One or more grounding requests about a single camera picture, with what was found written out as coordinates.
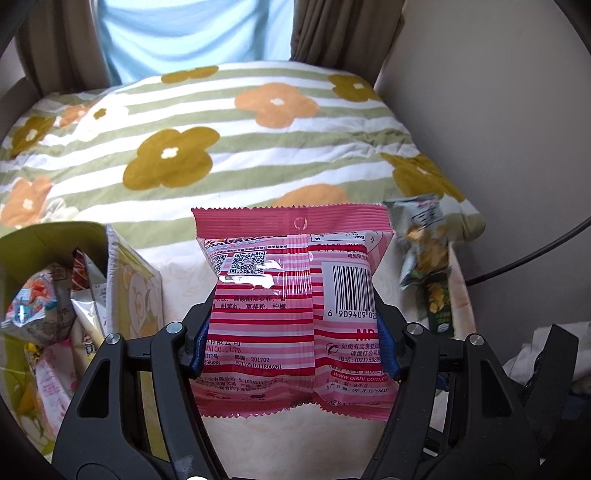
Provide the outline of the blue red white snack bag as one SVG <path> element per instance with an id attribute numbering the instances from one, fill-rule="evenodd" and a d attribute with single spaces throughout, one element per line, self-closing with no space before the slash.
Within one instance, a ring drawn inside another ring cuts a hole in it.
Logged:
<path id="1" fill-rule="evenodd" d="M 76 318 L 71 286 L 71 271 L 57 263 L 33 274 L 9 305 L 1 333 L 41 347 L 66 340 Z"/>

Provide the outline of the pink striped snack bag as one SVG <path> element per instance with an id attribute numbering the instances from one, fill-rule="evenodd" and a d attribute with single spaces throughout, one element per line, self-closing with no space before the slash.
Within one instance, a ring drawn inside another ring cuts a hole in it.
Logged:
<path id="1" fill-rule="evenodd" d="M 384 421 L 398 393 L 380 352 L 373 277 L 394 231 L 384 206 L 193 212 L 216 283 L 192 392 L 207 417 L 315 404 Z"/>

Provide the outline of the grey corn chips bag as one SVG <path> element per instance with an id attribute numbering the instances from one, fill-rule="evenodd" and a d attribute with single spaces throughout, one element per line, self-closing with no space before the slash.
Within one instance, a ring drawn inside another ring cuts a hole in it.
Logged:
<path id="1" fill-rule="evenodd" d="M 402 255 L 399 284 L 411 286 L 447 280 L 451 273 L 449 226 L 434 194 L 383 202 Z"/>

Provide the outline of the pink white snack bag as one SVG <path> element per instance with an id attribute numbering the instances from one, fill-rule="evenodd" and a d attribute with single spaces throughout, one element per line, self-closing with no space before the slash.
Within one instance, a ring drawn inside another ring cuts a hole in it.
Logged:
<path id="1" fill-rule="evenodd" d="M 43 350 L 35 367 L 35 379 L 45 424 L 50 435 L 56 438 L 77 388 L 69 340 Z"/>

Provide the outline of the frosted white snack packet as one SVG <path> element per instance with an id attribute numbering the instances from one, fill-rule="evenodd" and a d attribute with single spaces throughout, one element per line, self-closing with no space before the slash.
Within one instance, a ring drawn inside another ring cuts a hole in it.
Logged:
<path id="1" fill-rule="evenodd" d="M 106 278 L 81 249 L 73 252 L 70 302 L 76 319 L 70 330 L 74 365 L 81 376 L 105 338 Z"/>

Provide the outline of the green cardboard box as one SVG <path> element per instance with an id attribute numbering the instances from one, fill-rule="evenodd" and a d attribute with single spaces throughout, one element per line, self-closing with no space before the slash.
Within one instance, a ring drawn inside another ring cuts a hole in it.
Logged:
<path id="1" fill-rule="evenodd" d="M 147 337 L 163 324 L 159 272 L 113 226 L 46 223 L 2 236 L 1 397 L 45 458 L 106 337 Z"/>

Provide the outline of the green small snack packet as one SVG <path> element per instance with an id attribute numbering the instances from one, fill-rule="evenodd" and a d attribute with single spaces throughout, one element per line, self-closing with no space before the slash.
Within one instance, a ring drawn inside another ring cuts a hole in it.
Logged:
<path id="1" fill-rule="evenodd" d="M 446 274 L 433 276 L 424 286 L 430 330 L 439 336 L 453 337 L 453 311 Z"/>

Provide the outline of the floral striped duvet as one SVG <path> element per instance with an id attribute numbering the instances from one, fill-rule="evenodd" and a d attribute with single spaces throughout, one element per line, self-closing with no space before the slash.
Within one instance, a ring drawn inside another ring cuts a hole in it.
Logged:
<path id="1" fill-rule="evenodd" d="M 482 214 L 372 86 L 250 62 L 53 93 L 1 140 L 1 231 L 92 221 L 136 249 L 190 240 L 196 208 L 381 203 L 435 195 L 454 241 Z"/>

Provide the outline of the grey headboard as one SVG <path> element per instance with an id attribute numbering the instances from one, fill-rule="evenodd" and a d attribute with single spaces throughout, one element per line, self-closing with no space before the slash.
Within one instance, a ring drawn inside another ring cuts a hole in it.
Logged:
<path id="1" fill-rule="evenodd" d="M 26 77 L 19 79 L 0 101 L 0 137 L 4 139 L 17 120 L 38 100 L 40 95 Z"/>

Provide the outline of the blue window cloth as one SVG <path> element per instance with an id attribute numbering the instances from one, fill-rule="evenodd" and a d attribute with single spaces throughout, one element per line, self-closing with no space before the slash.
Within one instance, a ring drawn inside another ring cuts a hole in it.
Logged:
<path id="1" fill-rule="evenodd" d="M 97 1 L 114 84 L 209 65 L 290 58 L 291 1 Z"/>

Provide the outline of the left brown curtain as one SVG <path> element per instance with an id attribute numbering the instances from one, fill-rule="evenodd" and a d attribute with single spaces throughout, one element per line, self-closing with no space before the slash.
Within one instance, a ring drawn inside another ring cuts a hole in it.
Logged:
<path id="1" fill-rule="evenodd" d="M 38 1 L 17 31 L 16 47 L 27 79 L 42 96 L 111 85 L 96 1 Z"/>

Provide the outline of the brown curtain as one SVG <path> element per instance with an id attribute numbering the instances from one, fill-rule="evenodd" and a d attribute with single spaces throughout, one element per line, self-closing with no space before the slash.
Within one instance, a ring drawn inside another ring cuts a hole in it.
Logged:
<path id="1" fill-rule="evenodd" d="M 404 0 L 294 2 L 290 59 L 378 79 L 404 27 Z"/>
<path id="2" fill-rule="evenodd" d="M 17 31 L 16 47 L 27 79 L 42 96 L 111 85 L 96 1 L 38 1 Z"/>

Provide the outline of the right brown curtain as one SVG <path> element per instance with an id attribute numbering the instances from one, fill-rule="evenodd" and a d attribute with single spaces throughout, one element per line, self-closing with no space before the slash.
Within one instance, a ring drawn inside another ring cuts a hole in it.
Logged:
<path id="1" fill-rule="evenodd" d="M 294 2 L 290 59 L 378 79 L 404 27 L 404 0 Z"/>

